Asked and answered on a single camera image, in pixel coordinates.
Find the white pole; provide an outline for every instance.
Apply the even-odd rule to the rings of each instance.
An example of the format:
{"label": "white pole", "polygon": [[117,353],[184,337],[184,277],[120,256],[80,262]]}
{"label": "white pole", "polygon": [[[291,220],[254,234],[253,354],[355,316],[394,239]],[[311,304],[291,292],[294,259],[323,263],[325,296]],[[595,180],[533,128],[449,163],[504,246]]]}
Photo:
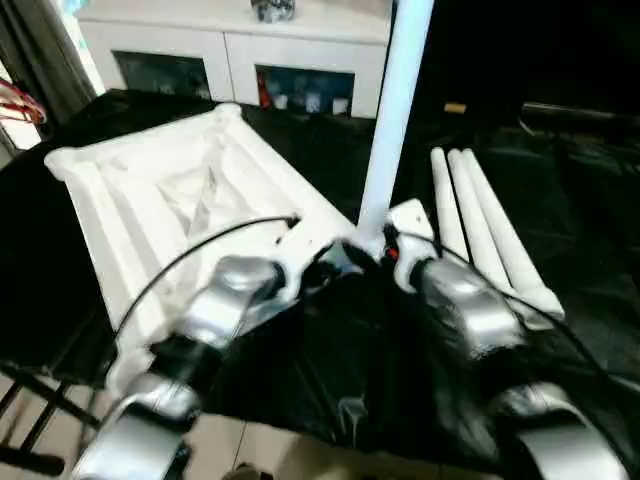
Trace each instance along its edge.
{"label": "white pole", "polygon": [[451,185],[451,177],[447,168],[447,160],[441,148],[431,150],[431,169],[433,171],[433,185],[436,194],[436,208],[438,212],[438,227],[440,239],[445,247],[450,248],[466,261],[469,261],[467,245],[460,224],[460,215],[456,197]]}
{"label": "white pole", "polygon": [[473,264],[487,276],[498,288],[510,292],[511,285],[504,271],[496,244],[491,237],[491,231],[482,214],[476,192],[467,173],[465,158],[459,150],[449,152],[449,165],[460,204],[460,213],[464,230],[469,239],[469,249]]}
{"label": "white pole", "polygon": [[[480,208],[489,224],[500,257],[509,274],[509,280],[518,297],[556,318],[563,318],[562,305],[556,295],[543,283],[542,277],[529,258],[529,254],[511,225],[509,217],[491,188],[476,156],[471,150],[465,150],[464,156],[469,177],[471,177],[480,202]],[[544,328],[548,326],[547,324],[548,322],[542,321],[542,324],[537,327]]]}
{"label": "white pole", "polygon": [[391,203],[434,0],[400,0],[358,226],[379,235]]}

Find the curtain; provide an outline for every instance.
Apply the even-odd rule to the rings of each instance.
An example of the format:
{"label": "curtain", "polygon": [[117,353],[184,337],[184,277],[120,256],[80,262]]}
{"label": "curtain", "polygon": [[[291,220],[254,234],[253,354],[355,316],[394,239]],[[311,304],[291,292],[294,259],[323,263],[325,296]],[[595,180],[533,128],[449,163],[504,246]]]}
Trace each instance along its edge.
{"label": "curtain", "polygon": [[0,60],[46,109],[50,133],[95,97],[50,0],[0,0]]}

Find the white cabinet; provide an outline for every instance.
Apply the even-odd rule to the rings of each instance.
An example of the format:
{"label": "white cabinet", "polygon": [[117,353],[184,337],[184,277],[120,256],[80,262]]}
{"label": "white cabinet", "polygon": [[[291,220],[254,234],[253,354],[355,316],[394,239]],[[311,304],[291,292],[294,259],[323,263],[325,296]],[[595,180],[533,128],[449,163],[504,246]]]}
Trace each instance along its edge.
{"label": "white cabinet", "polygon": [[235,99],[259,105],[256,67],[353,75],[351,115],[375,117],[386,49],[377,45],[225,34]]}
{"label": "white cabinet", "polygon": [[[191,75],[195,77],[191,78],[192,90],[199,96],[234,100],[221,32],[90,21],[82,22],[81,28],[107,89],[135,87],[133,69],[146,62],[140,65],[146,71],[138,76],[148,77],[150,90],[181,93],[181,84],[186,88]],[[208,87],[207,92],[202,83]]]}
{"label": "white cabinet", "polygon": [[[249,0],[93,0],[77,16],[106,88],[280,108],[295,90],[288,105],[305,108],[309,84],[330,93],[310,91],[307,105],[375,117],[391,3],[297,0],[295,18],[273,25],[258,22]],[[278,81],[265,79],[271,72]],[[289,91],[274,94],[283,84]]]}

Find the black plastic sheet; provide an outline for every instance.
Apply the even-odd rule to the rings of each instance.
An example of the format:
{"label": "black plastic sheet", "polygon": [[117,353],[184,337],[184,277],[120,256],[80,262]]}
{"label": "black plastic sheet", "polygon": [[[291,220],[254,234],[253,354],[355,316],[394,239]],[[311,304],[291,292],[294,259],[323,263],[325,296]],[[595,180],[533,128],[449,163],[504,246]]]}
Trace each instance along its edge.
{"label": "black plastic sheet", "polygon": [[[150,94],[110,92],[60,136],[0,173],[0,360],[99,385],[111,345],[106,317],[65,187],[42,164],[79,146],[212,108]],[[355,220],[373,122],[245,108],[249,124]],[[611,374],[640,382],[640,226],[634,145],[603,146],[482,131],[414,115],[394,202],[417,197],[437,225],[432,146],[474,148],[567,323]],[[214,385],[209,410],[384,450],[485,470],[500,461],[445,431],[434,408],[434,339],[388,278],[348,277],[241,339]],[[603,428],[631,471],[640,466],[640,418],[631,387],[603,385],[558,332],[531,335],[533,378],[561,383]],[[450,392],[462,391],[448,378]]]}

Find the cabinet door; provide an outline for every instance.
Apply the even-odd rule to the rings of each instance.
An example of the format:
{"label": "cabinet door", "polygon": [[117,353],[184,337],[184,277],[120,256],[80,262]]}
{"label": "cabinet door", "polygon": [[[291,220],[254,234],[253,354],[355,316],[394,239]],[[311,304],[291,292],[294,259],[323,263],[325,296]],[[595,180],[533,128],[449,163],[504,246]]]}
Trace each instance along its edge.
{"label": "cabinet door", "polygon": [[[225,38],[237,102],[264,106],[264,97],[270,93],[267,92],[268,86],[264,85],[264,72],[281,70],[278,81],[280,83],[280,79],[288,75],[287,69],[294,70],[290,74],[294,77],[293,80],[282,80],[293,84],[314,83],[313,80],[305,80],[302,77],[312,78],[325,72],[326,78],[322,82],[315,82],[316,84],[339,84],[336,88],[345,90],[344,83],[351,82],[351,98],[346,99],[351,115],[369,118],[376,116],[386,57],[384,46],[236,33],[225,33]],[[308,73],[298,75],[301,71]],[[304,85],[291,88],[301,90]],[[310,104],[320,101],[317,91],[308,95]],[[338,95],[337,100],[343,100],[343,93]],[[284,108],[284,103],[286,102],[282,102],[278,108]]]}
{"label": "cabinet door", "polygon": [[233,100],[219,32],[81,22],[105,88]]}

